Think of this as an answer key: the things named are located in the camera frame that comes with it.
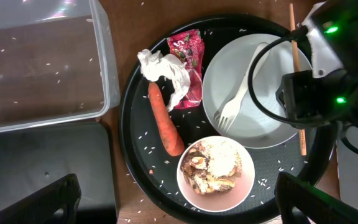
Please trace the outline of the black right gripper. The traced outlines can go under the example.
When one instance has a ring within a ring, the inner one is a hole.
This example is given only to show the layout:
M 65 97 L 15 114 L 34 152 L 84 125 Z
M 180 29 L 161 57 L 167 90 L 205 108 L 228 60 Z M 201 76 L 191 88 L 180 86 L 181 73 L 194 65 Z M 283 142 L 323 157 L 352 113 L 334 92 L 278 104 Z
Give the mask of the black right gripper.
M 335 70 L 314 78 L 311 70 L 282 77 L 276 99 L 294 128 L 341 123 L 358 128 L 358 74 Z

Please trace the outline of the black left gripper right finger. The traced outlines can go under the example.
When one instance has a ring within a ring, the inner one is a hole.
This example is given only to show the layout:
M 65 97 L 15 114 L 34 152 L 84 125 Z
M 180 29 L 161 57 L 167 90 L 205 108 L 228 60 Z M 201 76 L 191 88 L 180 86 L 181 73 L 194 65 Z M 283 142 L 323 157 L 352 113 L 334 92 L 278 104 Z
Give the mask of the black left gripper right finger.
M 358 210 L 297 177 L 281 172 L 275 198 L 283 223 L 358 223 Z

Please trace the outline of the red snack wrapper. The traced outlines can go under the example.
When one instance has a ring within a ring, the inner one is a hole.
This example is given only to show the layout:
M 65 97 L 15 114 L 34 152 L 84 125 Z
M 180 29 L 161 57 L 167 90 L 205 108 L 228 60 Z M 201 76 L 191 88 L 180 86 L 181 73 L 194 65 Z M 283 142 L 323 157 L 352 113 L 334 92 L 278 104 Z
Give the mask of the red snack wrapper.
M 192 29 L 167 38 L 170 53 L 186 63 L 186 71 L 190 76 L 190 88 L 175 109 L 183 110 L 197 107 L 202 100 L 202 61 L 204 41 L 200 30 Z

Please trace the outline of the white plate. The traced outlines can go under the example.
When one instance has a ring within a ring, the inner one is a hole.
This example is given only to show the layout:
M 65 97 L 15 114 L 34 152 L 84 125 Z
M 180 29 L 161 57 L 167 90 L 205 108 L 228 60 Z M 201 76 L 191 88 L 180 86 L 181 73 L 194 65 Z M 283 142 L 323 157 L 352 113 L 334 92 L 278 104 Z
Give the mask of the white plate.
M 203 78 L 203 108 L 216 131 L 246 148 L 264 149 L 297 141 L 299 131 L 276 121 L 252 101 L 247 74 L 258 50 L 277 40 L 271 34 L 251 34 L 226 44 L 209 63 Z M 284 109 L 276 98 L 282 76 L 293 73 L 290 42 L 282 42 L 265 54 L 253 74 L 253 89 L 258 101 L 281 117 Z

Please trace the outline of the orange carrot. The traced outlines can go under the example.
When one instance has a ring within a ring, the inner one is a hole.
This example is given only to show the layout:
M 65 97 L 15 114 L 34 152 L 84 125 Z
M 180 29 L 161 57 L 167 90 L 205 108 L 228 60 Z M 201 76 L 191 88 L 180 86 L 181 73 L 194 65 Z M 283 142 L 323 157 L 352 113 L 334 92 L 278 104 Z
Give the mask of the orange carrot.
M 160 88 L 156 83 L 150 82 L 148 93 L 160 139 L 166 152 L 172 157 L 180 156 L 185 146 L 165 107 Z

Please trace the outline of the wooden chopstick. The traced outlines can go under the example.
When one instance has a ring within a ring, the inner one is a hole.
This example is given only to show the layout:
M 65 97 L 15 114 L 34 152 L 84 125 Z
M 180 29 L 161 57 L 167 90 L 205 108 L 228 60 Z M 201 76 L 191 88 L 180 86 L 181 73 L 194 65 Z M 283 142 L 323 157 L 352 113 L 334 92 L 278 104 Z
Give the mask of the wooden chopstick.
M 296 29 L 295 25 L 295 13 L 293 3 L 289 4 L 290 11 L 290 30 L 294 31 Z M 300 71 L 300 61 L 298 58 L 298 44 L 295 40 L 291 42 L 292 46 L 292 55 L 293 55 L 293 68 L 294 72 Z M 299 140 L 300 140 L 300 153 L 302 156 L 307 155 L 307 146 L 306 146 L 306 134 L 304 129 L 299 129 L 298 131 Z

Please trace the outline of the white tissue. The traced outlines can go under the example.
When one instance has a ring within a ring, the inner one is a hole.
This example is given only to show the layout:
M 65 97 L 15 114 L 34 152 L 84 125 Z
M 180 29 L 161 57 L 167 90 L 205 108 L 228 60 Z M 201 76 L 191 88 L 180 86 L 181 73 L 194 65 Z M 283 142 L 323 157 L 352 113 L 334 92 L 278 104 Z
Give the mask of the white tissue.
M 172 81 L 174 92 L 170 95 L 170 101 L 167 105 L 167 111 L 171 112 L 190 88 L 191 81 L 185 68 L 186 62 L 183 63 L 172 54 L 163 56 L 159 50 L 153 54 L 149 49 L 138 52 L 137 58 L 140 62 L 140 72 L 148 81 L 156 82 L 160 77 Z

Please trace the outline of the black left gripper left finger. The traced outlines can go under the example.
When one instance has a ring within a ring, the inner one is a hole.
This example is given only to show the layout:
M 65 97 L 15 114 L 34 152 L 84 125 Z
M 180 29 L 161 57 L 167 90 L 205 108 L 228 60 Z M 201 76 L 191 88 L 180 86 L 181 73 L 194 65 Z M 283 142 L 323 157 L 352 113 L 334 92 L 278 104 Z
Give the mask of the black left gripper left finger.
M 0 211 L 0 223 L 47 223 L 61 210 L 62 223 L 75 223 L 81 200 L 76 174 L 68 174 Z

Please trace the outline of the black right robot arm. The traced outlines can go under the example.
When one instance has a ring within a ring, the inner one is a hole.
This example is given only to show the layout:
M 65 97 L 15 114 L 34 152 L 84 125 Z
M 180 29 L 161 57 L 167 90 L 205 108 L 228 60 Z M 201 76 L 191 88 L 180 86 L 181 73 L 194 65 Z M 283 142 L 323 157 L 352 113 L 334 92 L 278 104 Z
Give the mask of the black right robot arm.
M 295 128 L 358 128 L 358 0 L 315 4 L 296 32 L 311 46 L 311 68 L 282 77 L 277 99 Z

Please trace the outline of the white plastic fork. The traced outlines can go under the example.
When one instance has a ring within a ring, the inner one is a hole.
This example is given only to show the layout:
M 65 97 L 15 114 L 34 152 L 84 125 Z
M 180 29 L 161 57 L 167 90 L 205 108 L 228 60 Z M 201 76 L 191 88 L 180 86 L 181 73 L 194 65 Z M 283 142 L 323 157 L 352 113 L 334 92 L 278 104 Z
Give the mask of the white plastic fork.
M 236 94 L 234 95 L 234 98 L 229 100 L 223 107 L 221 113 L 216 117 L 215 122 L 217 124 L 217 128 L 227 132 L 231 125 L 233 124 L 235 118 L 239 114 L 239 110 L 241 108 L 241 102 L 243 97 L 245 96 L 245 93 L 248 89 L 248 76 L 249 76 L 249 70 L 250 66 L 252 65 L 252 62 L 255 60 L 256 56 L 268 45 L 266 42 L 262 42 L 259 44 L 254 51 L 252 58 L 250 60 L 249 66 L 247 67 L 247 70 L 245 72 L 244 78 L 242 79 L 242 82 L 240 84 L 239 89 L 237 90 Z

